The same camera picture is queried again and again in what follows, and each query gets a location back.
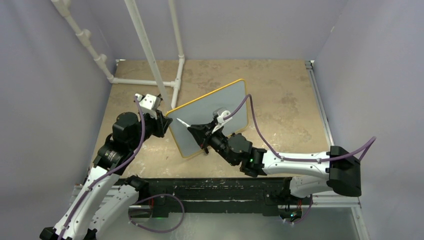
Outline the yellow framed whiteboard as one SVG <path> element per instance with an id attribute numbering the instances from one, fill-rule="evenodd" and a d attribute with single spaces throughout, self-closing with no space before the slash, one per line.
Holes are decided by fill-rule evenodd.
<path id="1" fill-rule="evenodd" d="M 182 121 L 188 125 L 208 124 L 216 110 L 225 108 L 232 113 L 246 95 L 246 82 L 238 79 L 167 112 L 166 116 L 172 118 L 169 129 L 181 157 L 190 158 L 202 151 Z"/>

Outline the whiteboard marker pen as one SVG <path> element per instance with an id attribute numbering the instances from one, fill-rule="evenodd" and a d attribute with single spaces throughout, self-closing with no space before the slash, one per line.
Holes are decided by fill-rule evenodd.
<path id="1" fill-rule="evenodd" d="M 180 118 L 176 118 L 184 127 L 186 127 L 186 128 L 189 128 L 191 125 L 190 124 L 188 124 L 188 123 L 186 123 L 185 121 L 183 121 L 182 119 L 180 119 Z"/>

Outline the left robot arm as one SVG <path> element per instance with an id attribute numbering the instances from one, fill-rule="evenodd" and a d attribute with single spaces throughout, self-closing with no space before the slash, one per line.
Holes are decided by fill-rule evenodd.
<path id="1" fill-rule="evenodd" d="M 130 205 L 142 205 L 149 199 L 149 184 L 135 175 L 106 204 L 107 193 L 119 180 L 142 143 L 151 136 L 164 137 L 172 119 L 159 110 L 151 115 L 121 113 L 104 145 L 98 150 L 82 189 L 65 215 L 54 226 L 46 227 L 41 240 L 97 240 Z"/>

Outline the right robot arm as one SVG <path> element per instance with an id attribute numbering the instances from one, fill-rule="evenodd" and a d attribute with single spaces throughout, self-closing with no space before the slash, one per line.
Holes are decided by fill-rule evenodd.
<path id="1" fill-rule="evenodd" d="M 280 196 L 288 204 L 315 193 L 333 191 L 346 197 L 362 194 L 361 163 L 353 153 L 340 146 L 329 151 L 274 154 L 254 147 L 242 134 L 227 137 L 222 130 L 213 131 L 211 124 L 187 127 L 196 144 L 205 152 L 212 148 L 231 166 L 238 166 L 247 176 L 291 174 L 294 177 L 281 189 Z"/>

